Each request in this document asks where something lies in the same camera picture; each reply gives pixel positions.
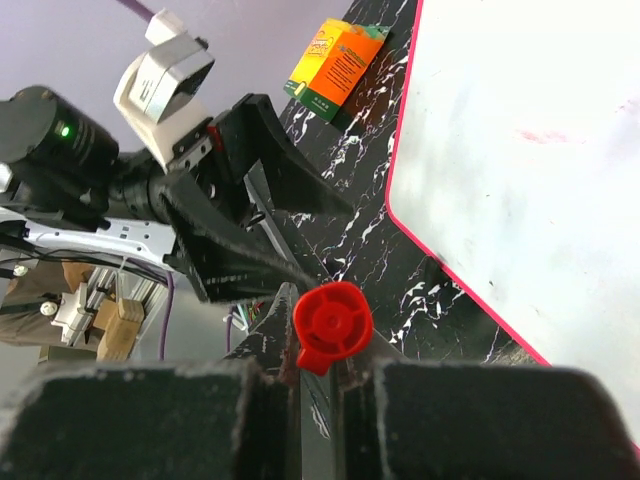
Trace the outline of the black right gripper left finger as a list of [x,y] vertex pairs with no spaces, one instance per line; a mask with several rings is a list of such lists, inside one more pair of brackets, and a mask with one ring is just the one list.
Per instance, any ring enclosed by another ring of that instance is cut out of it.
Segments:
[[219,361],[71,362],[37,370],[1,405],[5,479],[297,479],[299,293]]

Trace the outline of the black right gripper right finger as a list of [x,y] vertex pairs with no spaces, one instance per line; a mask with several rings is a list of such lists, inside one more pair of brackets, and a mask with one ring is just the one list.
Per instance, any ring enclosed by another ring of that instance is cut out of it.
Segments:
[[374,349],[331,368],[342,479],[635,479],[639,457],[592,375]]

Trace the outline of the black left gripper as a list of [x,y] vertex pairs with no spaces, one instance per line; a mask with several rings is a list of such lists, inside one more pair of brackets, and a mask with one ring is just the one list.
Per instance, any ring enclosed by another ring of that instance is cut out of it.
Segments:
[[290,213],[347,215],[353,206],[314,168],[287,135],[266,94],[247,94],[177,143],[163,169],[147,148],[124,152],[109,186],[107,217],[172,228],[164,257],[198,299],[241,303],[268,299],[284,282],[311,289],[316,278],[263,248],[250,227],[244,178],[261,163],[273,206]]

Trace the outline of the red marker cap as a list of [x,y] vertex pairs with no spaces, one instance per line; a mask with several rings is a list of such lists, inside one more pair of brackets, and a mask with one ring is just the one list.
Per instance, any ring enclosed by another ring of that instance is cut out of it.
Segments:
[[297,367],[318,376],[363,351],[374,333],[364,293],[344,281],[325,283],[302,295],[294,307],[293,324],[300,343]]

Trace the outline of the pink framed whiteboard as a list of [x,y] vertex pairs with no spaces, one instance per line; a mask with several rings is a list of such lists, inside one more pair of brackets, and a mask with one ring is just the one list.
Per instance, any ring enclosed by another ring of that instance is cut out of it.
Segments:
[[545,360],[639,363],[639,5],[423,1],[387,203]]

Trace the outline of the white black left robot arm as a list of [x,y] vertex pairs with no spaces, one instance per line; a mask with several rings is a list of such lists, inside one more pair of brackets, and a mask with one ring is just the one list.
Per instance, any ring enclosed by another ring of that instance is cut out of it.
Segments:
[[169,144],[162,167],[148,149],[121,152],[101,125],[58,93],[27,87],[1,104],[4,208],[48,227],[95,233],[114,219],[155,221],[175,235],[164,261],[199,300],[267,298],[284,282],[310,285],[299,267],[250,234],[257,210],[245,179],[261,164],[273,206],[289,213],[351,214],[293,144],[269,97],[248,94]]

